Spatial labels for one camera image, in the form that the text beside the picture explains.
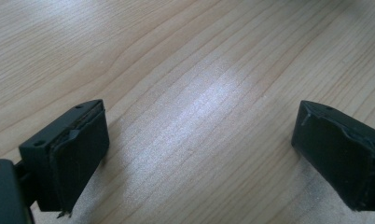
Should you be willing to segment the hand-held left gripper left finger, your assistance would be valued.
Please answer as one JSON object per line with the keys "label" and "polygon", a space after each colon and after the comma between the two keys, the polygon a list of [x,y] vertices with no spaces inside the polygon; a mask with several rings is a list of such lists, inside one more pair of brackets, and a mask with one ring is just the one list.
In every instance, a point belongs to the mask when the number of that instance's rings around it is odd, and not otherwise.
{"label": "hand-held left gripper left finger", "polygon": [[109,149],[104,101],[76,105],[19,146],[45,212],[70,213]]}

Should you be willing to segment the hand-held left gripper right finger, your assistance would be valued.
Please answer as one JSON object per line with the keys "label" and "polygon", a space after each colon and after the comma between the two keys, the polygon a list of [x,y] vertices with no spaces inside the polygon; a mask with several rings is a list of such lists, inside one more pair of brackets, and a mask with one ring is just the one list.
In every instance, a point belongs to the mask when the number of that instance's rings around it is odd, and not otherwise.
{"label": "hand-held left gripper right finger", "polygon": [[302,101],[291,140],[354,211],[375,211],[375,129],[339,110]]}

